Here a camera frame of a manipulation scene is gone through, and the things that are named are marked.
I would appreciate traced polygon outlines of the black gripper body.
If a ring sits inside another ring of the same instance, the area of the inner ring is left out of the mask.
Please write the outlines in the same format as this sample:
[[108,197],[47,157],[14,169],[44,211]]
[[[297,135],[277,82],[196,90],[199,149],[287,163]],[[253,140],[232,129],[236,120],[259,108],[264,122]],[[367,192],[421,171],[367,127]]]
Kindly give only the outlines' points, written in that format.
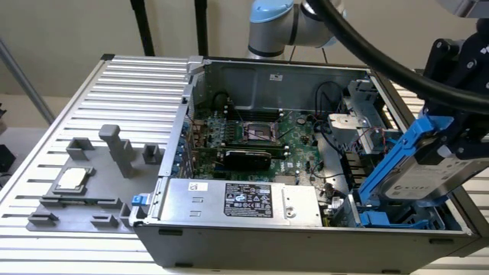
[[461,85],[488,83],[488,18],[477,20],[476,33],[465,40],[460,54],[464,65]]

